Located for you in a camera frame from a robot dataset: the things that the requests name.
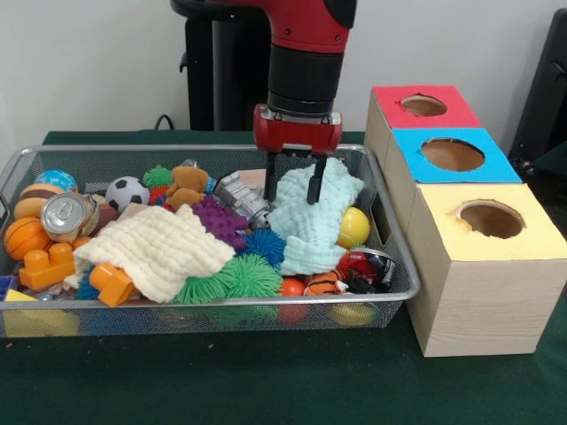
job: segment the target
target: metal basket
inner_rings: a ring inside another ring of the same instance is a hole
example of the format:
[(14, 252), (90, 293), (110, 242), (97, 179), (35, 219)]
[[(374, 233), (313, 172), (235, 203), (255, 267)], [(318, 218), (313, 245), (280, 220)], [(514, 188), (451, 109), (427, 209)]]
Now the metal basket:
[[(128, 301), (107, 308), (98, 301), (44, 301), (0, 303), (3, 322), (0, 336), (101, 336), (164, 334), (227, 330), (285, 330), (368, 327), (384, 328), (405, 299), (420, 286), (414, 261), (406, 245), (374, 157), (362, 146), (342, 145), (335, 156), (349, 172), (365, 181), (357, 206), (370, 217), (379, 197), (392, 237), (381, 246), (372, 227), (367, 246), (390, 254), (396, 262), (390, 293), (324, 297), (227, 298), (207, 305), (156, 305)], [(13, 210), (19, 193), (48, 169), (73, 175), (81, 192), (105, 190), (120, 175), (142, 176), (157, 164), (174, 167), (187, 158), (197, 160), (210, 175), (222, 177), (237, 169), (265, 166), (266, 154), (254, 146), (40, 146), (17, 152), (0, 175), (0, 195), (5, 209)], [(309, 158), (281, 157), (277, 172), (309, 166)], [(3, 217), (2, 230), (12, 222)], [(2, 274), (15, 263), (0, 251)]]

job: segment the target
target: cream washcloth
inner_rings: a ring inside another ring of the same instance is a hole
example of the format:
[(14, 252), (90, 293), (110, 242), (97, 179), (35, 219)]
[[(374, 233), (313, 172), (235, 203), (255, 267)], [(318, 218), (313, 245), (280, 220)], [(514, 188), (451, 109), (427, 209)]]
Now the cream washcloth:
[(207, 233), (188, 205), (177, 213), (149, 207), (130, 219), (103, 228), (74, 252), (77, 276), (90, 265), (109, 262), (130, 276), (134, 286), (158, 303), (171, 301), (187, 277), (208, 277), (235, 256), (226, 243)]
[(346, 250), (336, 245), (346, 208), (354, 204), (364, 182), (348, 173), (336, 158), (329, 158), (322, 177), (321, 196), (307, 203), (307, 188), (315, 166), (288, 171), (278, 183), (274, 211), (268, 222), (286, 241), (280, 273), (327, 273)]

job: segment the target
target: stacked wooden boxes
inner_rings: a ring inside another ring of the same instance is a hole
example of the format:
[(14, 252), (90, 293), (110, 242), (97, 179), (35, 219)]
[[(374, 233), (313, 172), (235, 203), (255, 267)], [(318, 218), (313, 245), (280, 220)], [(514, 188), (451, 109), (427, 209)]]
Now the stacked wooden boxes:
[(454, 87), (374, 87), (377, 156), (422, 288), (426, 357), (534, 352), (567, 278), (567, 243)]

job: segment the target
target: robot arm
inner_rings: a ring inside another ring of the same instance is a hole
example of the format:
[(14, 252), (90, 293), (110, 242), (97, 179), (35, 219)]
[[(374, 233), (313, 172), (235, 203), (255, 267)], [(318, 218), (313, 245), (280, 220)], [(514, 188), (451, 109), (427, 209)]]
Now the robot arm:
[(279, 153), (317, 159), (307, 201), (319, 200), (327, 156), (337, 148), (342, 120), (333, 112), (356, 0), (207, 0), (262, 9), (272, 28), (268, 104), (254, 112), (254, 139), (268, 152), (265, 196), (276, 196)]

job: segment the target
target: brown teddy bear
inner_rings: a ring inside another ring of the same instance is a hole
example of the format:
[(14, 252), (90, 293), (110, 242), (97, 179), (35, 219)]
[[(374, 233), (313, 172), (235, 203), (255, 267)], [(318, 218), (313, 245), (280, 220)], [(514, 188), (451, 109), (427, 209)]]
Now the brown teddy bear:
[(166, 204), (178, 210), (181, 205), (193, 205), (205, 197), (209, 174), (194, 166), (177, 166), (173, 171), (174, 184), (166, 192)]

